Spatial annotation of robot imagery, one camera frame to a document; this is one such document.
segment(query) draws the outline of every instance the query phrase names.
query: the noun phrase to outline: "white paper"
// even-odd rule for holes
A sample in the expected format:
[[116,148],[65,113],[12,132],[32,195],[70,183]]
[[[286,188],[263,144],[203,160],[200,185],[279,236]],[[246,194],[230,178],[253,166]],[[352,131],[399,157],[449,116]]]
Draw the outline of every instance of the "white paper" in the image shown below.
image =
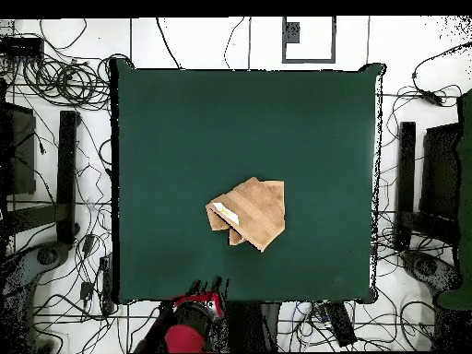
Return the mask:
[[238,215],[236,213],[231,212],[220,202],[214,202],[213,205],[215,206],[215,208],[218,210],[219,213],[221,213],[222,215],[225,215],[231,221],[235,222],[236,225],[240,225],[240,220],[238,219]]

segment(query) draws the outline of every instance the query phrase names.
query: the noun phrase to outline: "power adapter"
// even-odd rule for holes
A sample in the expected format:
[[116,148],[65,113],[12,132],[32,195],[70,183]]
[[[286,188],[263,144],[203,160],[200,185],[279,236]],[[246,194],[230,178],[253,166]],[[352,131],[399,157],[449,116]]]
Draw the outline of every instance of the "power adapter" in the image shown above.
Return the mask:
[[84,258],[89,257],[94,244],[95,244],[95,236],[88,234],[85,237],[84,245],[82,246],[82,252],[84,253]]
[[420,97],[426,102],[435,106],[443,106],[443,99],[441,97],[438,97],[434,92],[419,89],[419,93],[421,94]]
[[84,302],[84,306],[87,306],[87,302],[92,300],[93,296],[93,283],[82,282],[80,285],[80,299]]

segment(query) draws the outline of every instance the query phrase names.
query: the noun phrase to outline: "green table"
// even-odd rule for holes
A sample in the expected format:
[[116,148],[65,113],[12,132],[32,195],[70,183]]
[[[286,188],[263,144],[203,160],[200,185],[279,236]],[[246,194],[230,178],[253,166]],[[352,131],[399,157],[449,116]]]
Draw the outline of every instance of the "green table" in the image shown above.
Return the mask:
[[[381,65],[248,72],[117,60],[113,69],[121,302],[168,299],[215,275],[230,279],[234,301],[369,296]],[[229,246],[205,210],[252,176],[285,182],[286,228],[263,253]]]

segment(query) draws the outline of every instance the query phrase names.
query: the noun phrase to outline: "black stand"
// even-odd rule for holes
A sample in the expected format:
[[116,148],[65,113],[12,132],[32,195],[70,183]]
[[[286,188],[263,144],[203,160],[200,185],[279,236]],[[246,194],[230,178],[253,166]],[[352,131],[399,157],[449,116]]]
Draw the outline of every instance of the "black stand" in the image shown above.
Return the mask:
[[[15,147],[8,145],[4,137],[11,134],[11,107],[0,100],[0,156],[3,158],[0,171],[0,184],[8,182],[12,172],[8,161],[15,158]],[[56,222],[56,242],[30,247],[10,259],[3,259],[5,251],[0,253],[0,343],[1,351],[7,353],[37,352],[33,334],[33,298],[41,275],[62,265],[72,249],[79,227],[75,223],[75,178],[76,178],[76,139],[80,115],[75,111],[60,113],[59,154],[57,162],[57,197],[50,206],[30,207],[15,211],[6,211],[6,196],[0,195],[2,219],[0,232],[2,247],[5,250],[6,239],[23,230],[32,230]]]

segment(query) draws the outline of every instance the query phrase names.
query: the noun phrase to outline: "black border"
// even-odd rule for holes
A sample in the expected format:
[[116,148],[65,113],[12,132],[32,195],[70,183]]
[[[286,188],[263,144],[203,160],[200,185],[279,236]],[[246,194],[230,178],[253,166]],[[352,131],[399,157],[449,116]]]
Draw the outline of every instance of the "black border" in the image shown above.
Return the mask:
[[336,63],[336,17],[331,17],[331,58],[320,58],[317,60],[310,59],[293,59],[287,58],[287,17],[282,17],[282,64],[335,64]]

